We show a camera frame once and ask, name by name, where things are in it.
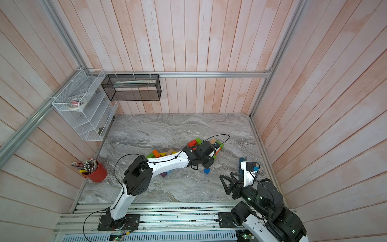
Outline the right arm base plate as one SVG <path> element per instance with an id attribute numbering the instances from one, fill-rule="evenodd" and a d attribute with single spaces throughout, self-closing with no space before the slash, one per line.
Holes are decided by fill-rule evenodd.
<path id="1" fill-rule="evenodd" d="M 236 228 L 239 226 L 238 217 L 233 212 L 219 212 L 218 221 L 220 228 Z"/>

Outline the green block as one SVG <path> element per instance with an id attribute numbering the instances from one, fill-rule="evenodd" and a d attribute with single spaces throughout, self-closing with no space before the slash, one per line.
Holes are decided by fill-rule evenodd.
<path id="1" fill-rule="evenodd" d="M 220 144 L 220 147 L 223 148 L 224 147 L 224 144 L 220 141 L 217 141 L 219 144 Z"/>
<path id="2" fill-rule="evenodd" d="M 196 138 L 195 141 L 197 142 L 198 145 L 202 144 L 202 140 L 200 138 Z"/>
<path id="3" fill-rule="evenodd" d="M 155 155 L 153 153 L 150 153 L 146 156 L 147 159 L 155 158 Z"/>

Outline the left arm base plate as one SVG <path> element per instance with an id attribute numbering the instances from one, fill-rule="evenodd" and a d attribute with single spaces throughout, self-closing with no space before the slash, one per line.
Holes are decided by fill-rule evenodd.
<path id="1" fill-rule="evenodd" d="M 139 227 L 140 214 L 127 214 L 124 218 L 113 220 L 110 215 L 103 215 L 98 231 L 136 231 Z"/>

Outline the red block pair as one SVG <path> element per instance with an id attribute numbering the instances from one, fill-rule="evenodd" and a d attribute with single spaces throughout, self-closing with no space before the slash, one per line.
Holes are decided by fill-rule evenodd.
<path id="1" fill-rule="evenodd" d="M 194 147 L 197 145 L 197 141 L 196 140 L 192 140 L 191 142 L 188 143 L 188 147 Z"/>

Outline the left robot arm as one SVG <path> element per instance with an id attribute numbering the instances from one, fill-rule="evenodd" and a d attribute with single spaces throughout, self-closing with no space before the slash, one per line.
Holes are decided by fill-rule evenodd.
<path id="1" fill-rule="evenodd" d="M 222 147 L 219 142 L 205 140 L 196 142 L 194 146 L 186 146 L 171 155 L 156 158 L 137 156 L 124 172 L 124 179 L 120 182 L 121 194 L 106 212 L 109 223 L 123 220 L 135 197 L 148 189 L 152 178 L 174 169 L 197 169 L 200 164 L 209 169 Z"/>

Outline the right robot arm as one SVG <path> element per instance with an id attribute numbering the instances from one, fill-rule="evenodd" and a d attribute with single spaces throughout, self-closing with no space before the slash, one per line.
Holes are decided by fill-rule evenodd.
<path id="1" fill-rule="evenodd" d="M 220 212 L 220 227 L 241 227 L 261 242 L 308 242 L 306 228 L 301 219 L 284 205 L 283 195 L 274 183 L 264 178 L 257 180 L 231 173 L 219 178 L 226 194 L 234 200 L 243 200 L 230 212 Z"/>

